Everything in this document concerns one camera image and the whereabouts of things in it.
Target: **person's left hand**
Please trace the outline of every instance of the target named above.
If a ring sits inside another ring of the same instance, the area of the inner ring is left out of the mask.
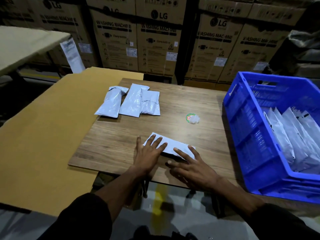
[[[162,137],[159,137],[153,142],[155,136],[156,135],[152,135],[145,146],[141,144],[141,137],[139,136],[137,138],[137,155],[133,160],[133,166],[141,173],[141,176],[146,176],[151,172],[158,162],[160,153],[162,153],[168,145],[168,143],[165,142],[157,149],[157,146],[162,141]]]

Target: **hand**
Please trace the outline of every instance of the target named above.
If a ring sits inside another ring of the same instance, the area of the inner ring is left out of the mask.
[[[135,167],[139,173],[141,173],[141,176],[146,176],[151,172],[158,162],[160,153],[162,153],[168,145],[168,143],[165,142],[157,149],[157,146],[162,141],[162,137],[159,137],[153,142],[155,136],[156,135],[152,135],[146,142],[145,146],[141,144],[141,137],[139,136],[137,138],[137,155],[133,160],[133,167]]]
[[[214,190],[221,176],[201,159],[199,153],[192,146],[189,145],[188,148],[194,154],[195,160],[188,154],[174,148],[174,151],[183,157],[188,164],[168,161],[168,164],[173,167],[171,170],[174,174],[184,177],[191,184],[196,184],[204,190]]]

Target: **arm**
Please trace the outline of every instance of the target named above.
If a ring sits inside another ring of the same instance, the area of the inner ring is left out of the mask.
[[[236,187],[208,166],[192,146],[188,148],[194,154],[195,160],[174,148],[174,151],[186,159],[188,164],[168,161],[173,174],[224,197],[239,211],[260,240],[298,239],[297,236],[320,239],[320,234],[307,227],[301,219],[281,207],[266,204],[259,197]]]
[[[151,172],[167,146],[164,143],[157,149],[162,137],[153,142],[154,138],[155,135],[151,136],[142,146],[138,137],[133,165],[95,194],[86,193],[76,198],[38,239],[109,239],[112,223],[131,190]]]

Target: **wood grain surface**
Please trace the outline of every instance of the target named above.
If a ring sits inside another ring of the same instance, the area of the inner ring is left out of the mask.
[[[222,117],[226,92],[184,87],[152,81],[123,78],[119,86],[132,83],[159,91],[161,116],[142,114],[139,118],[119,115],[118,119],[100,117],[92,125],[69,165],[106,173],[122,174],[133,164],[137,136],[144,142],[152,132],[196,147],[202,159],[218,174],[235,185],[243,185],[241,170],[231,144],[232,137]],[[190,124],[186,115],[195,113],[199,124]],[[152,181],[186,187],[173,177],[160,156],[151,173]]]

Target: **gray floor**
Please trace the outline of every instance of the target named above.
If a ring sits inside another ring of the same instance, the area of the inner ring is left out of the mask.
[[[122,209],[114,223],[111,239],[127,240],[138,226],[146,225],[151,234],[170,236],[172,231],[185,235],[192,232],[199,240],[257,239],[252,229],[238,215],[217,219],[211,199],[203,192],[187,198],[189,190],[150,183],[148,198],[138,203],[138,210]],[[21,214],[0,210],[0,239],[36,239],[54,221],[55,217],[31,212]],[[320,218],[302,218],[311,228],[320,232]]]

